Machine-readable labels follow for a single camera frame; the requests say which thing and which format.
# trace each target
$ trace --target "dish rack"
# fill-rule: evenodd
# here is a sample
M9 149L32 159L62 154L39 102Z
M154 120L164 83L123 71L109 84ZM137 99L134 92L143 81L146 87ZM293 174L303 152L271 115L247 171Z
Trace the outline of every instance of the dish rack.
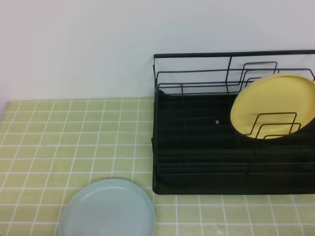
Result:
M276 139L249 138L237 132L230 111L237 94L260 74L307 73L310 68L292 67L315 56L315 50L239 53L155 54L155 103L153 190L157 194L308 194L315 193L315 121L299 129L298 113L287 114L298 131ZM157 61L211 59L227 62L225 68L161 70ZM221 73L221 80L216 73ZM200 82L194 78L204 73ZM164 81L161 77L168 75Z

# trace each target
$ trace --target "yellow plate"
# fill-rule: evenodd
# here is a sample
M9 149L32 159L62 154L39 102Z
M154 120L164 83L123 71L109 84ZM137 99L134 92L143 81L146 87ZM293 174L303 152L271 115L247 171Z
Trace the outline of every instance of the yellow plate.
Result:
M281 114L259 115L264 113ZM315 83L294 74L275 74L253 82L239 93L231 110L235 129L258 139L278 138L296 132L298 123L302 128L314 117Z

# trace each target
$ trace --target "wall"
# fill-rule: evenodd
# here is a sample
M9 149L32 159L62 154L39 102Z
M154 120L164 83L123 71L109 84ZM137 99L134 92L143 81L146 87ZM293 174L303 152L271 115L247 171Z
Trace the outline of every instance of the wall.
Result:
M2 0L0 99L153 95L153 54L315 49L310 0Z

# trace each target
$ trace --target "tiled countertop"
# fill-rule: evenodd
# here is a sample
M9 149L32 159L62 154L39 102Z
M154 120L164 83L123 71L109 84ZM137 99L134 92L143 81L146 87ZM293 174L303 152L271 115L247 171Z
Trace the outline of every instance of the tiled countertop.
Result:
M0 124L0 236L53 236L82 187L123 178L155 204L155 236L314 236L315 196L152 192L153 99L15 101Z

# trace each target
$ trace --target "light blue plate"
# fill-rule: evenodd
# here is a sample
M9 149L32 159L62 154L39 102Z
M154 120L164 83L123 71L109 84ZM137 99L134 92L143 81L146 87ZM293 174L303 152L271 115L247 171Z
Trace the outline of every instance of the light blue plate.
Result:
M105 179L79 191L65 207L59 236L152 236L155 212L132 182Z

